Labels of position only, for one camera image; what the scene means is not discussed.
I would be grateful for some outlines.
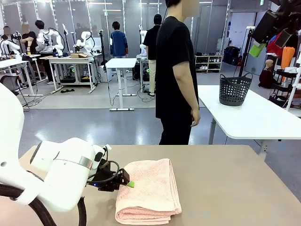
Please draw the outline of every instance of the shoe rack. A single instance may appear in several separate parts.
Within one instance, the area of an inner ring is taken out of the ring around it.
[[[196,72],[221,72],[222,55],[195,56]]]

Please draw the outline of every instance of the black hair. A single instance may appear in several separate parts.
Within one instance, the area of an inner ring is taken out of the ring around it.
[[[115,21],[115,22],[113,22],[112,27],[114,28],[114,30],[119,30],[120,29],[120,23]]]
[[[44,22],[41,21],[41,20],[36,20],[36,22],[35,22],[34,24],[35,24],[35,25],[37,26],[37,28],[39,28],[39,29],[44,29],[44,27],[45,27]]]
[[[156,14],[154,16],[154,24],[161,25],[162,24],[162,16],[160,14]]]
[[[177,6],[180,2],[181,0],[165,0],[167,8],[171,6]]]

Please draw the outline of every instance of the fluorescent light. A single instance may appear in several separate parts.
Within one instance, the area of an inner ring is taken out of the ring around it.
[[[121,9],[103,9],[103,11],[121,11]]]
[[[107,2],[107,3],[104,3],[104,2],[89,2],[89,5],[112,5],[113,3],[111,2]]]

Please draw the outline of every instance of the folded towel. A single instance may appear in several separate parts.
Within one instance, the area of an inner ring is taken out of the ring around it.
[[[135,187],[120,186],[115,219],[124,225],[163,225],[182,212],[170,159],[135,161],[124,168]]]

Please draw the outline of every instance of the black cap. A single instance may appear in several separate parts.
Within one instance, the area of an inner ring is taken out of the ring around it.
[[[162,24],[162,16],[160,14],[154,16],[154,24]]]

